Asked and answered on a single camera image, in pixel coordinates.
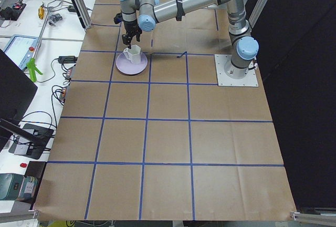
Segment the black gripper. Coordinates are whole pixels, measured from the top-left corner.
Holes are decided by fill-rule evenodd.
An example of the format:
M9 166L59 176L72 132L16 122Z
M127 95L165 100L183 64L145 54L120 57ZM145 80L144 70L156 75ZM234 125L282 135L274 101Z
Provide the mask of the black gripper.
M123 21L123 23L124 23L126 34L122 35L122 42L128 48L131 48L131 38L135 36L137 42L140 42L142 30L139 27L137 20L133 20L131 22Z

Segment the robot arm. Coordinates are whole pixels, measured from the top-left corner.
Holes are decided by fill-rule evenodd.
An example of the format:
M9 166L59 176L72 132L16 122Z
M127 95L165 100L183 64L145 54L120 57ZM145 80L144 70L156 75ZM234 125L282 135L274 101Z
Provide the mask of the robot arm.
M187 13L210 5L227 7L228 33L233 48L232 57L226 65L227 75L234 79L244 78L251 69L259 44L251 36L251 25L246 18L244 0L119 0L121 11L114 17L114 23L123 23L126 33L122 41L130 47L132 39L140 39L143 32L151 32L158 23L169 19L181 21Z

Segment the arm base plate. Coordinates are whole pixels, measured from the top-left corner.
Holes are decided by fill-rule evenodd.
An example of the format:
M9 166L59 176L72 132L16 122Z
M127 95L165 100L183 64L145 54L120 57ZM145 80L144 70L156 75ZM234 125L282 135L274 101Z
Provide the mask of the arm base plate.
M232 64L231 57L231 55L214 55L218 85L220 87L258 87L253 61L247 68L239 69Z

